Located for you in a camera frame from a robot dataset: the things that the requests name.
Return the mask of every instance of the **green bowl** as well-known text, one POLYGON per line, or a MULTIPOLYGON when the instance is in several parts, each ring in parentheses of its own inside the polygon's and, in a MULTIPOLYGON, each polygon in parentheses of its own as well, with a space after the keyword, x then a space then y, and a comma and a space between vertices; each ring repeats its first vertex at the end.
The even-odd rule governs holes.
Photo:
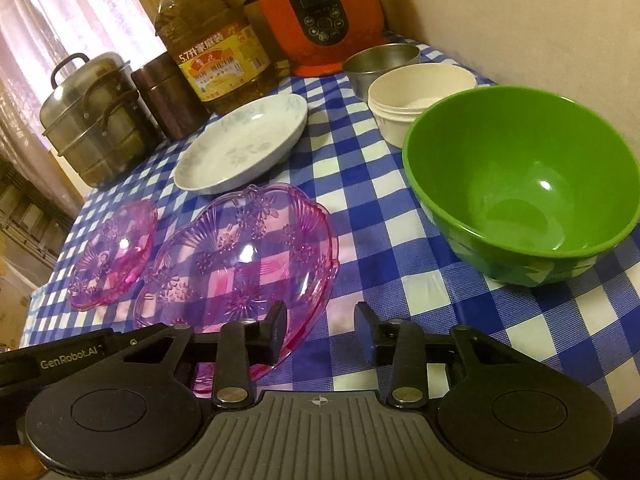
POLYGON ((499 282, 577 276, 640 216, 640 171, 624 140, 540 90, 491 86, 437 102, 409 129, 402 161, 457 256, 499 282))

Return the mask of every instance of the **pot handle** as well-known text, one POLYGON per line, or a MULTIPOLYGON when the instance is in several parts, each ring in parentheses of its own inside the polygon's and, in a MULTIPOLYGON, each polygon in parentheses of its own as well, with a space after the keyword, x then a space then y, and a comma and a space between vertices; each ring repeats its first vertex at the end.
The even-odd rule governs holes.
POLYGON ((100 88, 100 86, 104 85, 105 83, 109 82, 110 80, 114 80, 114 81, 118 81, 119 79, 122 79, 122 74, 120 73, 120 70, 111 70, 110 72, 107 72, 106 74, 101 75, 98 79, 96 79, 93 83, 91 83, 91 86, 89 86, 89 88, 86 89, 86 92, 84 92, 84 95, 82 96, 82 110, 84 110, 86 112, 86 109, 89 105, 89 98, 91 97, 91 94, 98 88, 100 88))
POLYGON ((53 88, 54 90, 58 88, 58 83, 56 83, 56 76, 58 75, 58 72, 60 72, 60 70, 62 70, 62 67, 65 66, 69 61, 72 61, 74 59, 82 59, 82 61, 84 61, 85 63, 89 63, 89 57, 82 52, 76 52, 71 56, 65 57, 65 59, 63 59, 56 65, 56 67, 53 69, 53 72, 51 72, 51 88, 53 88))
POLYGON ((107 124, 109 123, 109 118, 113 113, 115 113, 122 105, 127 102, 134 103, 138 100, 140 94, 137 90, 129 90, 124 92, 120 97, 117 97, 113 101, 109 103, 109 105, 105 108, 104 113, 102 114, 102 119, 100 120, 100 125, 103 130, 107 129, 107 124))

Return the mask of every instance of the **silver bolt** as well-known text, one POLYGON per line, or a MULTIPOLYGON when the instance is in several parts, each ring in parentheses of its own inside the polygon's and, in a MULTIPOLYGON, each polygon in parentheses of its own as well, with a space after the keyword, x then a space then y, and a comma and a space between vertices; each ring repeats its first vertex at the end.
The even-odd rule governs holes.
POLYGON ((244 388, 238 388, 237 386, 230 386, 228 388, 222 388, 218 390, 216 397, 222 402, 242 402, 249 394, 244 388))
POLYGON ((398 402, 410 403, 418 402, 422 399, 422 392, 418 388, 412 388, 410 386, 403 386, 402 388, 396 388, 391 392, 391 396, 398 402))

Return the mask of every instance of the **purple glass tray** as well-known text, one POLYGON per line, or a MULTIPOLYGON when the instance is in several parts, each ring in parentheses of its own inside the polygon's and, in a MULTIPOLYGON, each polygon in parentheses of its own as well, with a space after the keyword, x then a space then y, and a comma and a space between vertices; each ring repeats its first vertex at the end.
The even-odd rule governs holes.
MULTIPOLYGON (((338 241, 329 213, 295 187, 249 186, 210 203, 160 249, 136 299, 137 326, 188 324, 216 332, 228 321, 263 319, 287 305, 281 362, 306 337, 329 300, 338 241)), ((252 367, 256 380, 271 368, 252 367)), ((213 365, 200 365, 195 390, 208 393, 213 365)))
POLYGON ((151 200, 118 209, 92 234, 76 261, 68 287, 77 310, 109 304, 142 274, 153 248, 158 210, 151 200))

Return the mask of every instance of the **red electric cooker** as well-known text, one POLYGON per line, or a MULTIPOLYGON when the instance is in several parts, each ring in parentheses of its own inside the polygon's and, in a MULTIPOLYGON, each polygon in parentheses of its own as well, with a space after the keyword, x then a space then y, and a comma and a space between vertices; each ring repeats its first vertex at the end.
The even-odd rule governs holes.
POLYGON ((258 1, 295 75, 311 77, 342 70, 366 48, 387 43, 380 0, 258 1))

